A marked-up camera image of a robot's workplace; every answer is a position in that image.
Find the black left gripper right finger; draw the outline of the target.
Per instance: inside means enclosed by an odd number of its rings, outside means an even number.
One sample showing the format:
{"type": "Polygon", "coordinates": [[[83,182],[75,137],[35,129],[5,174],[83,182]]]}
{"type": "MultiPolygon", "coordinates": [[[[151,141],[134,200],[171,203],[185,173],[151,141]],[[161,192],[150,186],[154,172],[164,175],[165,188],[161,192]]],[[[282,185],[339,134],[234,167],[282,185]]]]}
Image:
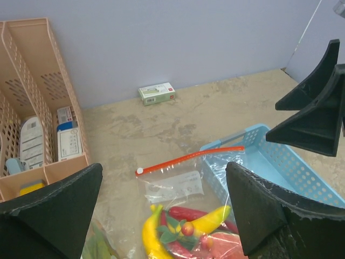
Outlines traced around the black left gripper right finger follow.
{"type": "Polygon", "coordinates": [[[229,162],[226,180],[248,258],[344,258],[344,209],[292,192],[229,162]]]}

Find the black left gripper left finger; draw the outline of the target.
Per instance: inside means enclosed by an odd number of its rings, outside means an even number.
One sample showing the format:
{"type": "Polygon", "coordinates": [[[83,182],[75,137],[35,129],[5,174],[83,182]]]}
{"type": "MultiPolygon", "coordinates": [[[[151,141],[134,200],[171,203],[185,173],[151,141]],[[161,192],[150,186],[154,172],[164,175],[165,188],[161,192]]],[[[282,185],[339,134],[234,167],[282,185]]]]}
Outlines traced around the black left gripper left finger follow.
{"type": "Polygon", "coordinates": [[[1,203],[1,258],[80,258],[103,178],[100,163],[1,203]]]}

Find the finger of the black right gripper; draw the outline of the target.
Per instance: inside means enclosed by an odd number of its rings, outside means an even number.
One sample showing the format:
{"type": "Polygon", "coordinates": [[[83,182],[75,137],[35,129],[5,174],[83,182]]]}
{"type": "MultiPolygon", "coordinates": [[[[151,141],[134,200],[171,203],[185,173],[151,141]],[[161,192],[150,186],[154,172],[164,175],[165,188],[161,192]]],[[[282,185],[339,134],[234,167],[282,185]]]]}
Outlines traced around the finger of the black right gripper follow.
{"type": "Polygon", "coordinates": [[[337,64],[321,93],[266,133],[266,141],[336,157],[344,117],[344,64],[337,64]]]}
{"type": "Polygon", "coordinates": [[[299,111],[309,105],[328,83],[338,61],[340,40],[329,41],[316,68],[275,104],[277,111],[299,111]]]}

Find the green leafy vegetable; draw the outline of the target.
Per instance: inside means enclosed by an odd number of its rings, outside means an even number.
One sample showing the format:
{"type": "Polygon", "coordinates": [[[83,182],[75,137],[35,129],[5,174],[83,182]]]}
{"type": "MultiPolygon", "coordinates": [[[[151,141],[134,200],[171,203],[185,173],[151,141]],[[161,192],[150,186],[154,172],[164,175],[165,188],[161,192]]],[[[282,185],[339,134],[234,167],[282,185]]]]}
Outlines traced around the green leafy vegetable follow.
{"type": "Polygon", "coordinates": [[[91,222],[90,224],[81,258],[116,258],[116,256],[111,253],[110,248],[106,243],[106,239],[102,234],[102,231],[95,224],[95,222],[91,222]]]}

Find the watermelon slice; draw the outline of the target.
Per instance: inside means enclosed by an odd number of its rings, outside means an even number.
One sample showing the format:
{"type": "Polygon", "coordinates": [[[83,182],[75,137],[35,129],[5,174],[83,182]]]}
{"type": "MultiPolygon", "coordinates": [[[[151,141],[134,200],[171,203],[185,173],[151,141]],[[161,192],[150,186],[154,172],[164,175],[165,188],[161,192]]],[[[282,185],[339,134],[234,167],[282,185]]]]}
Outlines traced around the watermelon slice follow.
{"type": "Polygon", "coordinates": [[[248,258],[244,255],[239,235],[225,232],[203,236],[200,252],[203,258],[248,258]]]}

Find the clear polka dot zip bag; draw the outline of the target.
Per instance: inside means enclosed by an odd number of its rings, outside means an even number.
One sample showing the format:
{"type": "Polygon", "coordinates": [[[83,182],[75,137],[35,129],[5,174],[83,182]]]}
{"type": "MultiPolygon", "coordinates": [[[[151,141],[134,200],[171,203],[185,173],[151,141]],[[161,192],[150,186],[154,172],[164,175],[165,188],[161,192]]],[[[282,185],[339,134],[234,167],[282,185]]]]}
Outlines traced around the clear polka dot zip bag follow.
{"type": "Polygon", "coordinates": [[[134,258],[135,247],[127,253],[115,246],[102,224],[91,219],[80,258],[134,258]]]}

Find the yellow banana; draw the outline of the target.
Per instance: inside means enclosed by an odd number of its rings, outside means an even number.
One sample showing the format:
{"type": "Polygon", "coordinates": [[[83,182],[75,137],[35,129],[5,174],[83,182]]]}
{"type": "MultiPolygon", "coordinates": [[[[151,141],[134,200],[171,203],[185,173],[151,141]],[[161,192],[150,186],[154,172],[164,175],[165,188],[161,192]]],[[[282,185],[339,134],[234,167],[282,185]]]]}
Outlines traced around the yellow banana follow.
{"type": "Polygon", "coordinates": [[[208,214],[195,219],[182,223],[181,234],[184,236],[200,237],[205,234],[210,234],[216,230],[227,217],[230,215],[231,207],[229,205],[220,206],[208,214]]]}
{"type": "Polygon", "coordinates": [[[142,242],[147,258],[154,259],[173,259],[173,257],[161,244],[158,237],[158,224],[163,210],[162,205],[152,205],[151,215],[145,220],[142,227],[142,242]]]}

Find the clear bag with orange zipper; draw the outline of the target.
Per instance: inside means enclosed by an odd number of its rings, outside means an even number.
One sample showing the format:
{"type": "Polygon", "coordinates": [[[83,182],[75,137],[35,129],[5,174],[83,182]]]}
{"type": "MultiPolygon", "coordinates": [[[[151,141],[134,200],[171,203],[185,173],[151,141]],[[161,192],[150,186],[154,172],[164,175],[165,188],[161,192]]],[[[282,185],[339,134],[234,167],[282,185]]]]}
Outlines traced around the clear bag with orange zipper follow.
{"type": "MultiPolygon", "coordinates": [[[[142,227],[145,220],[151,215],[152,205],[162,205],[167,217],[169,216],[168,210],[173,206],[209,213],[220,206],[229,205],[231,212],[226,221],[236,225],[232,204],[220,202],[215,192],[204,179],[203,160],[206,155],[242,151],[244,151],[243,146],[220,147],[191,153],[147,168],[138,168],[135,175],[141,198],[144,201],[142,227]]],[[[216,232],[231,233],[216,229],[211,234],[216,232]]],[[[200,244],[197,244],[190,251],[197,258],[203,258],[200,252],[200,244]]]]}

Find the red yellow fruit sprig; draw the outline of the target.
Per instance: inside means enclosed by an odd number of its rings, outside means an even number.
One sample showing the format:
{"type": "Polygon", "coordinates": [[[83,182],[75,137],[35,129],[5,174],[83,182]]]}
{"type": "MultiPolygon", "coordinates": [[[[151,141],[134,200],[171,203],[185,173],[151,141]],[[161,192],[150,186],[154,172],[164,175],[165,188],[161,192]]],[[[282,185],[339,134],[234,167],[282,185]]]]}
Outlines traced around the red yellow fruit sprig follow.
{"type": "Polygon", "coordinates": [[[202,219],[193,221],[177,221],[172,217],[161,217],[161,223],[157,227],[159,241],[165,245],[173,246],[176,249],[192,250],[202,239],[211,234],[217,226],[212,222],[202,219]]]}

